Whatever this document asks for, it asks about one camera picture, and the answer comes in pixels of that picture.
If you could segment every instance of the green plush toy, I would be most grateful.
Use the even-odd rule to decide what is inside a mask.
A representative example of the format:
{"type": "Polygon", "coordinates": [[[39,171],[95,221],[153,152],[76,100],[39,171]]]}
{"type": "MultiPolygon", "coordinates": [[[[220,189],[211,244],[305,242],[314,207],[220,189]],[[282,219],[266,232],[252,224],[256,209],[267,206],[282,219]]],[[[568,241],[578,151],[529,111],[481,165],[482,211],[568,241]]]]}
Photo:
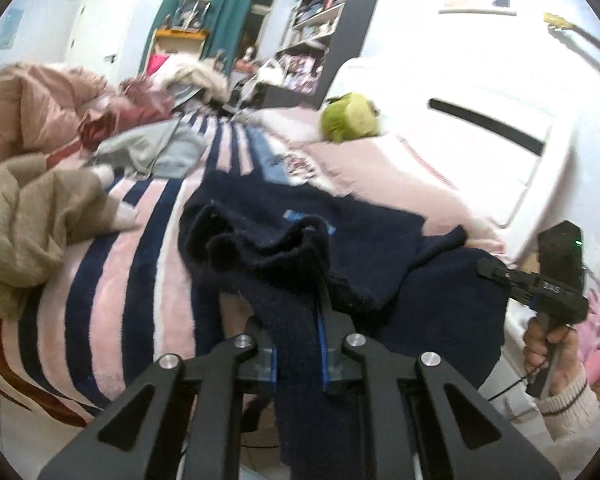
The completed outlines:
{"type": "Polygon", "coordinates": [[[322,111],[320,127],[325,140],[342,142],[378,134],[378,110],[374,104],[357,92],[328,99],[322,111]]]}

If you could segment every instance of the pink cloth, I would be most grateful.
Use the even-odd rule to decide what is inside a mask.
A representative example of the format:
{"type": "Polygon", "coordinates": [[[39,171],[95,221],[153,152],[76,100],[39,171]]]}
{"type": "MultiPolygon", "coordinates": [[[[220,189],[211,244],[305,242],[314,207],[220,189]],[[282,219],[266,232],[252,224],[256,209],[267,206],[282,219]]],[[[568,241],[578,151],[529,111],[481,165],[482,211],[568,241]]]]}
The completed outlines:
{"type": "Polygon", "coordinates": [[[106,87],[103,76],[84,68],[19,62],[0,70],[0,162],[70,142],[82,118],[78,109],[106,87]]]}
{"type": "Polygon", "coordinates": [[[149,63],[146,67],[146,74],[153,75],[158,69],[164,65],[164,62],[169,59],[169,56],[163,56],[162,54],[153,54],[149,58],[149,63]]]}
{"type": "Polygon", "coordinates": [[[467,245],[493,254],[504,252],[504,243],[494,230],[473,218],[453,189],[429,184],[396,168],[372,139],[341,144],[317,142],[303,149],[314,158],[341,192],[360,200],[417,213],[426,222],[426,236],[446,234],[461,225],[467,245]]]}
{"type": "Polygon", "coordinates": [[[120,83],[123,99],[112,99],[106,109],[89,110],[78,126],[85,150],[93,152],[103,140],[136,126],[158,123],[171,117],[173,98],[160,88],[152,87],[145,75],[120,83]]]}
{"type": "Polygon", "coordinates": [[[584,364],[589,384],[600,378],[600,294],[592,288],[587,293],[587,319],[576,325],[578,331],[578,359],[584,364]]]}

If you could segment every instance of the dark blue fabric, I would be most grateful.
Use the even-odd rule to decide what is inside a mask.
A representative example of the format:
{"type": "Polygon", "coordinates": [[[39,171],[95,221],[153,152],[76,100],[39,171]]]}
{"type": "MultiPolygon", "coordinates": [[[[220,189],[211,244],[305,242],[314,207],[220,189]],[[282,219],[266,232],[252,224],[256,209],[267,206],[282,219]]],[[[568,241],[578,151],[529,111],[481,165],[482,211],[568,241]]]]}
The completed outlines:
{"type": "MultiPolygon", "coordinates": [[[[138,205],[150,179],[137,182],[123,198],[132,206],[138,205]]],[[[118,239],[118,233],[97,237],[90,245],[78,267],[74,282],[69,290],[64,330],[66,339],[66,362],[76,389],[99,408],[108,405],[109,399],[98,389],[91,367],[89,322],[93,309],[93,298],[109,251],[118,239]]]]}
{"type": "Polygon", "coordinates": [[[238,153],[238,132],[235,131],[235,124],[231,123],[231,174],[240,176],[240,154],[238,153]]]}
{"type": "Polygon", "coordinates": [[[175,179],[165,185],[146,223],[129,269],[122,315],[125,384],[131,384],[154,362],[154,289],[158,257],[181,186],[182,181],[175,179]]]}
{"type": "Polygon", "coordinates": [[[98,416],[102,411],[100,408],[94,408],[93,406],[85,406],[84,404],[82,404],[82,407],[91,416],[98,416]]]}
{"type": "Polygon", "coordinates": [[[271,151],[262,129],[257,126],[245,126],[244,129],[249,134],[249,144],[253,146],[260,161],[264,179],[275,184],[288,184],[289,179],[286,176],[285,167],[280,164],[280,160],[271,151]]]}
{"type": "MultiPolygon", "coordinates": [[[[462,228],[424,238],[423,224],[418,215],[257,173],[207,170],[187,202],[178,244],[194,281],[215,288],[215,298],[239,292],[278,348],[276,420],[294,478],[362,475],[356,400],[322,392],[316,274],[333,307],[391,350],[438,350],[474,386],[496,363],[508,290],[477,275],[476,261],[490,256],[464,248],[462,228]]],[[[220,341],[215,304],[198,297],[194,309],[196,333],[220,341]]]]}
{"type": "Polygon", "coordinates": [[[253,171],[251,171],[251,175],[257,178],[262,178],[262,165],[260,163],[260,157],[256,152],[255,143],[253,142],[253,136],[251,135],[251,131],[248,126],[244,126],[244,135],[247,137],[249,156],[251,157],[251,163],[253,165],[253,171]]]}
{"type": "Polygon", "coordinates": [[[214,138],[211,140],[211,147],[209,148],[209,155],[206,158],[205,172],[214,170],[218,165],[218,156],[220,155],[220,142],[222,141],[222,125],[220,121],[216,122],[216,132],[214,138]]]}
{"type": "Polygon", "coordinates": [[[209,116],[205,115],[202,117],[202,122],[200,123],[200,132],[204,135],[206,133],[206,127],[209,124],[209,116]]]}
{"type": "Polygon", "coordinates": [[[198,114],[191,114],[191,117],[189,118],[189,121],[187,122],[187,124],[189,126],[193,126],[193,124],[196,122],[197,118],[198,118],[198,114]]]}
{"type": "MultiPolygon", "coordinates": [[[[110,186],[105,188],[105,192],[109,192],[120,181],[120,177],[116,177],[110,186]]],[[[20,356],[22,358],[22,366],[26,373],[36,381],[36,383],[55,396],[67,399],[60,391],[55,389],[46,379],[40,362],[40,354],[38,352],[38,309],[40,308],[40,299],[44,291],[45,285],[35,287],[27,298],[27,303],[20,321],[18,322],[18,345],[20,348],[20,356]]],[[[80,403],[85,409],[93,410],[90,406],[80,403]]]]}

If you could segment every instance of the white door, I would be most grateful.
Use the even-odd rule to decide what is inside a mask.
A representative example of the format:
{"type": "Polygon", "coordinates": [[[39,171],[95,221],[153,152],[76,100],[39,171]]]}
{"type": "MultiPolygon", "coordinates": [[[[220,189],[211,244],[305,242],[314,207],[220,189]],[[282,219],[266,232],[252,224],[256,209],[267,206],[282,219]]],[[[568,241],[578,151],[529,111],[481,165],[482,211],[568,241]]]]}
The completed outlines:
{"type": "Polygon", "coordinates": [[[118,62],[136,1],[83,0],[65,61],[118,83],[118,62]]]}

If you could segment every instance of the black cable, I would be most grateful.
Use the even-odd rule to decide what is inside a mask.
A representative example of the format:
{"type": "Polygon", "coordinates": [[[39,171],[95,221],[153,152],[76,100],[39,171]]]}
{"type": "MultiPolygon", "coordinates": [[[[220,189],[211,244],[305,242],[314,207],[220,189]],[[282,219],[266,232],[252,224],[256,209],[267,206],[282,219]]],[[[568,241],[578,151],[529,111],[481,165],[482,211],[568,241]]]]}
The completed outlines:
{"type": "Polygon", "coordinates": [[[506,394],[510,389],[512,389],[513,387],[518,386],[522,381],[526,381],[529,377],[531,377],[533,374],[535,374],[540,368],[542,368],[542,365],[544,365],[544,363],[546,362],[546,358],[544,358],[544,361],[542,361],[537,367],[535,367],[533,370],[531,370],[527,375],[520,377],[515,383],[513,383],[511,386],[508,386],[507,388],[505,388],[504,390],[502,390],[499,394],[495,394],[493,397],[490,397],[489,399],[487,399],[489,402],[491,402],[492,400],[497,399],[498,397],[506,394]]]}
{"type": "Polygon", "coordinates": [[[246,446],[245,444],[240,444],[240,447],[245,447],[247,449],[277,449],[280,447],[280,444],[277,446],[246,446]]]}
{"type": "MultiPolygon", "coordinates": [[[[567,336],[569,335],[569,332],[571,332],[571,330],[575,330],[573,326],[567,325],[567,333],[563,336],[562,339],[560,339],[560,343],[564,342],[565,339],[567,339],[567,336]]],[[[531,377],[533,374],[535,374],[540,368],[542,368],[542,366],[546,363],[546,357],[544,358],[544,361],[542,361],[537,367],[535,367],[533,370],[531,370],[527,375],[520,377],[515,383],[513,383],[511,386],[509,386],[508,388],[505,388],[504,390],[502,390],[499,394],[495,394],[493,397],[490,397],[489,399],[487,399],[489,402],[491,402],[492,400],[497,399],[499,396],[502,396],[504,394],[506,394],[510,389],[512,389],[515,386],[518,386],[518,384],[520,384],[522,381],[526,381],[529,377],[531,377]]]]}
{"type": "Polygon", "coordinates": [[[540,413],[540,412],[538,412],[538,409],[534,408],[534,407],[527,408],[524,412],[519,413],[515,416],[512,416],[511,418],[507,418],[507,422],[515,422],[519,418],[522,418],[523,416],[528,415],[529,413],[540,413]]]}

